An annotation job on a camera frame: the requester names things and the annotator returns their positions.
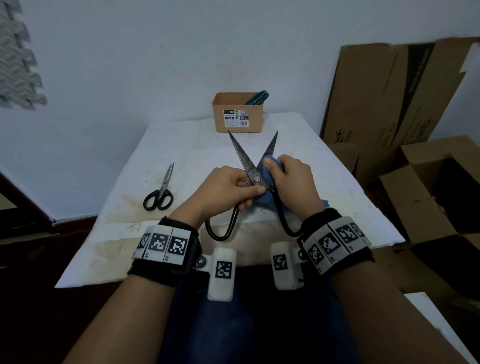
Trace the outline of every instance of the person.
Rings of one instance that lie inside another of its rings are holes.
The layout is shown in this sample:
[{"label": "person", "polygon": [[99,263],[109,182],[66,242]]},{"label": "person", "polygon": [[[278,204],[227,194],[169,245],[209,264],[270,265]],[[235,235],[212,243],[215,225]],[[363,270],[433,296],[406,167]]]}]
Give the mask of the person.
[{"label": "person", "polygon": [[[285,172],[270,160],[264,165],[283,203],[301,221],[324,212],[310,166],[288,155],[278,161]],[[244,210],[265,193],[261,186],[241,188],[246,182],[243,170],[215,168],[169,219],[198,230],[237,203]],[[64,363],[274,362],[289,355],[296,363],[465,363],[372,259],[330,278],[309,271],[310,264],[302,264],[305,286],[295,291],[275,289],[271,266],[238,268],[230,303],[206,299],[207,273],[190,273],[177,294],[175,287],[130,274]]]}]

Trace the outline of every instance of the gray foam puzzle mat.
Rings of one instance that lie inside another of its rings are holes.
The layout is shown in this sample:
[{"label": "gray foam puzzle mat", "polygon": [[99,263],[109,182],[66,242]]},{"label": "gray foam puzzle mat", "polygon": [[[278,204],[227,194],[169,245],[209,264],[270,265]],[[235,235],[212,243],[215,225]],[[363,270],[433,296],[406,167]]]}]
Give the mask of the gray foam puzzle mat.
[{"label": "gray foam puzzle mat", "polygon": [[45,105],[47,98],[35,91],[42,80],[29,70],[36,61],[32,50],[22,47],[28,32],[25,24],[14,18],[18,9],[18,0],[0,0],[0,97],[4,103],[30,109],[36,103]]}]

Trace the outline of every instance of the scissor handle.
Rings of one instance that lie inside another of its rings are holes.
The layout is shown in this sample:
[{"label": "scissor handle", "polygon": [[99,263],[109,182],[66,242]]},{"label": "scissor handle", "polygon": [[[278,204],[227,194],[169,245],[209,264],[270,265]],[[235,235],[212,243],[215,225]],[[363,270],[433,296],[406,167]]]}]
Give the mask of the scissor handle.
[{"label": "scissor handle", "polygon": [[[147,211],[153,211],[155,210],[157,204],[158,204],[158,195],[160,194],[160,190],[155,190],[153,192],[151,192],[147,197],[145,197],[145,200],[144,200],[144,209],[147,210]],[[150,201],[151,198],[154,198],[153,199],[153,203],[151,206],[147,206],[147,203],[148,201]]]},{"label": "scissor handle", "polygon": [[230,223],[228,224],[228,229],[227,229],[227,232],[225,233],[224,236],[218,236],[216,235],[213,230],[212,230],[212,227],[210,226],[210,219],[206,220],[205,221],[205,229],[207,230],[208,232],[208,235],[210,235],[212,237],[213,240],[216,240],[218,242],[224,242],[225,240],[227,240],[230,235],[232,234],[232,231],[233,231],[233,228],[235,227],[235,223],[237,222],[237,217],[239,215],[239,205],[236,204],[235,205],[235,208],[233,209],[233,214],[232,214],[232,217],[230,219]]},{"label": "scissor handle", "polygon": [[[165,206],[162,206],[166,197],[170,197],[170,201]],[[170,192],[168,189],[165,189],[163,190],[162,195],[157,199],[156,206],[158,207],[159,210],[164,211],[170,206],[172,206],[172,203],[173,203],[172,192]]]},{"label": "scissor handle", "polygon": [[287,233],[288,236],[297,237],[302,234],[301,228],[297,232],[293,232],[288,226],[287,219],[285,218],[285,212],[283,211],[283,204],[280,196],[278,195],[277,190],[274,187],[268,189],[273,195],[273,201],[278,212],[278,217],[280,218],[280,223],[282,224],[283,230]]}]

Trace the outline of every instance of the black-handled scissors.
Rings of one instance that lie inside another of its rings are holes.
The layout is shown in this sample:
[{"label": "black-handled scissors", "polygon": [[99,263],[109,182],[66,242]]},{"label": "black-handled scissors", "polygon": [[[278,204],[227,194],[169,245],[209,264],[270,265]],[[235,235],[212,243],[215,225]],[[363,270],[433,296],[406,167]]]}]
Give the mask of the black-handled scissors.
[{"label": "black-handled scissors", "polygon": [[[170,167],[167,170],[167,173],[163,179],[162,182],[162,187],[160,189],[153,191],[150,193],[147,197],[145,197],[144,200],[144,209],[147,211],[153,211],[155,208],[158,208],[159,210],[166,210],[169,208],[172,203],[173,203],[173,195],[172,192],[170,192],[167,187],[168,187],[168,182],[170,181],[170,177],[172,176],[172,171],[173,171],[173,163],[170,164]],[[165,205],[162,206],[165,198],[170,197],[170,201]],[[147,206],[148,201],[153,198],[153,203],[151,206]]]},{"label": "black-handled scissors", "polygon": [[[280,196],[278,195],[278,192],[274,186],[269,184],[267,181],[264,180],[262,172],[263,172],[263,159],[268,156],[268,155],[273,155],[273,150],[275,148],[275,143],[276,143],[276,137],[278,136],[278,131],[273,137],[272,141],[268,145],[268,148],[266,149],[264,155],[260,159],[260,162],[258,162],[257,166],[255,166],[250,158],[248,158],[247,153],[242,149],[240,144],[237,142],[237,140],[233,137],[233,135],[228,132],[230,135],[230,139],[232,140],[233,146],[235,147],[235,150],[237,151],[237,155],[240,158],[240,162],[242,163],[243,168],[245,169],[245,172],[247,172],[248,177],[250,178],[250,182],[248,182],[245,186],[263,186],[267,191],[270,191],[273,195],[273,200],[275,202],[275,207],[278,212],[278,217],[280,218],[280,223],[282,224],[283,230],[287,233],[289,236],[300,236],[301,235],[301,230],[298,230],[297,232],[293,232],[292,229],[288,226],[287,219],[285,218],[285,213],[283,211],[283,206],[282,206],[282,200],[280,199]],[[235,223],[237,222],[237,217],[239,214],[239,206],[238,204],[235,206],[233,209],[233,214],[232,218],[230,219],[230,223],[228,225],[227,232],[225,233],[224,236],[217,236],[212,230],[212,227],[210,226],[210,220],[205,221],[205,228],[208,232],[208,235],[212,237],[212,239],[217,240],[218,242],[225,241],[230,237],[232,234],[233,228],[235,227]]]}]

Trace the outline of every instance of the product label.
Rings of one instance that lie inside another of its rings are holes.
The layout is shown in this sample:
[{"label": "product label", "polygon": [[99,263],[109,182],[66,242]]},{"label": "product label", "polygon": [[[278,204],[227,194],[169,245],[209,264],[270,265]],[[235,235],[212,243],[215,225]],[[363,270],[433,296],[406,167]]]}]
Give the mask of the product label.
[{"label": "product label", "polygon": [[223,110],[226,128],[248,128],[248,111]]}]

